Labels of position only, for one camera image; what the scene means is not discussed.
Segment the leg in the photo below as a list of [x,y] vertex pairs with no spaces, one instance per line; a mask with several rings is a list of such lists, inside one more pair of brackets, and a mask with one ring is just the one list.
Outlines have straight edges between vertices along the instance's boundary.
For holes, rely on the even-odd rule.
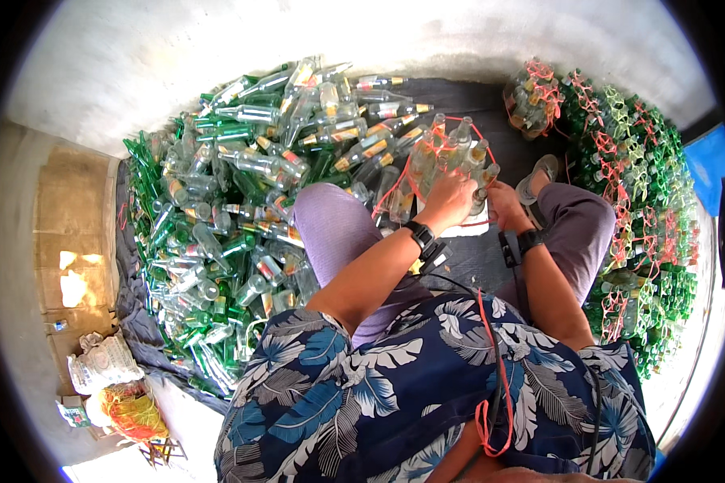
[[[320,287],[328,285],[344,266],[382,239],[366,207],[338,186],[327,183],[301,190],[293,217]],[[352,345],[372,342],[397,314],[430,297],[421,283],[406,275],[384,305],[358,326]]]
[[[615,232],[615,212],[603,198],[562,183],[545,184],[537,194],[537,204],[550,227],[545,239],[548,251],[583,304]],[[495,295],[518,306],[512,281]],[[522,299],[526,304],[526,295]],[[528,304],[517,308],[529,312]]]

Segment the black watch strap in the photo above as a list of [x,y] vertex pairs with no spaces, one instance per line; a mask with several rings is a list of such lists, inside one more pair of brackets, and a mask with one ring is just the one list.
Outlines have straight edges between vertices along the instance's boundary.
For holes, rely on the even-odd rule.
[[403,227],[408,228],[411,232],[413,232],[411,234],[411,238],[419,244],[419,248],[422,253],[424,253],[425,249],[432,245],[432,242],[435,241],[435,233],[432,233],[432,230],[428,226],[417,223],[413,219],[403,225]]
[[518,246],[521,250],[521,258],[523,255],[537,245],[545,243],[543,237],[536,229],[528,229],[518,236]]

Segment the blue floral shirt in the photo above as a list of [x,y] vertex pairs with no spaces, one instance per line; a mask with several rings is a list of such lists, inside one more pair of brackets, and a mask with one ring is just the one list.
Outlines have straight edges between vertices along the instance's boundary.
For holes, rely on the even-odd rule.
[[[510,384],[513,434],[503,464],[646,479],[655,444],[628,344],[576,353],[503,300],[483,303]],[[444,294],[355,350],[327,314],[272,317],[220,431],[218,478],[424,481],[496,390],[496,353],[478,309],[468,296]],[[504,407],[489,440],[497,449],[510,425]]]

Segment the pile of bottles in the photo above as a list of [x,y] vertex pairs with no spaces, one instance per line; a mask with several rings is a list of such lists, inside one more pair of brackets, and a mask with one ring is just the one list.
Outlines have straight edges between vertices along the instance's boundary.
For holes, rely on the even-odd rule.
[[396,168],[409,155],[423,196],[447,169],[498,171],[484,169],[487,141],[471,149],[472,119],[448,135],[443,114],[417,124],[433,106],[393,92],[406,78],[349,80],[351,65],[312,56],[244,75],[169,128],[124,140],[147,310],[196,389],[231,397],[268,318],[319,290],[293,225],[301,189],[337,185],[386,225],[411,214],[412,185]]
[[638,96],[595,87],[575,70],[560,82],[570,182],[606,199],[616,232],[583,307],[601,343],[626,339],[639,375],[679,348],[693,311],[696,197],[677,127]]
[[508,122],[526,140],[547,135],[561,116],[563,99],[553,68],[537,58],[526,62],[503,89]]

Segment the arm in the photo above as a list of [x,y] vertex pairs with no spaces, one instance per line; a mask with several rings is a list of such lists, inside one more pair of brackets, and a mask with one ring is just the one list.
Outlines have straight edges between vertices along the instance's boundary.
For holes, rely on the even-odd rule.
[[[447,175],[432,188],[425,209],[414,221],[429,227],[435,237],[462,222],[472,207],[473,180]],[[398,229],[338,272],[306,304],[309,310],[331,315],[351,335],[373,314],[421,253],[408,228]]]
[[[513,229],[516,235],[534,229],[510,186],[495,182],[489,189],[499,229]],[[537,328],[578,351],[594,344],[588,319],[545,245],[527,251],[522,262],[532,320]]]

